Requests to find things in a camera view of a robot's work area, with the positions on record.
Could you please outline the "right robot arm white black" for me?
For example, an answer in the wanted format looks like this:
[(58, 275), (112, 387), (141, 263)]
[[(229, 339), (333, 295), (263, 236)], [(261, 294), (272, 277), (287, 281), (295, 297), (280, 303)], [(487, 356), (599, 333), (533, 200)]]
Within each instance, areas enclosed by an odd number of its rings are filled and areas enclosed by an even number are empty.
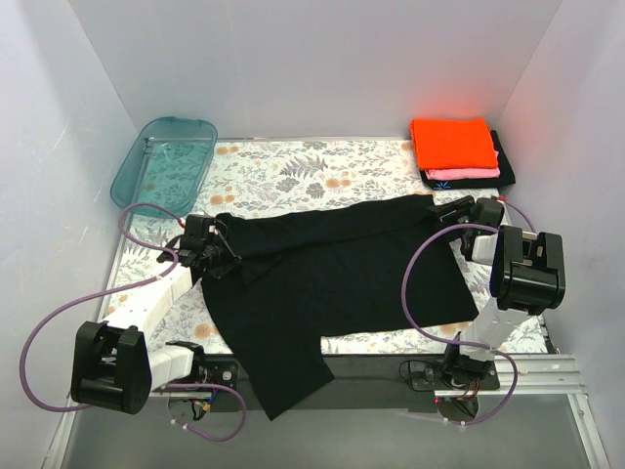
[(501, 197), (465, 196), (430, 208), (441, 229), (458, 224), (487, 226), (498, 232), (464, 229), (448, 234), (461, 241), (468, 262), (491, 268), (490, 298), (467, 329), (445, 347), (440, 377), (460, 389), (476, 386), (495, 373), (494, 352), (531, 317), (555, 310), (563, 301), (563, 239), (558, 234), (527, 231), (504, 223), (509, 205)]

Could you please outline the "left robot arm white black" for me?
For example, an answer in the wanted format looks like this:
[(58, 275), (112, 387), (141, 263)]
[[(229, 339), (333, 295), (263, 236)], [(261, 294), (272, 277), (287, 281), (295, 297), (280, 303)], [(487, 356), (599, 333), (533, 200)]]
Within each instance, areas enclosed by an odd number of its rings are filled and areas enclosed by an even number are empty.
[(226, 230), (215, 218), (187, 216), (184, 233), (170, 241), (159, 258), (176, 267), (139, 287), (105, 320), (86, 321), (79, 327), (70, 384), (75, 402), (136, 414), (160, 388), (235, 389), (236, 369), (208, 362), (202, 346), (169, 341), (151, 351), (147, 345), (201, 274), (232, 259)]

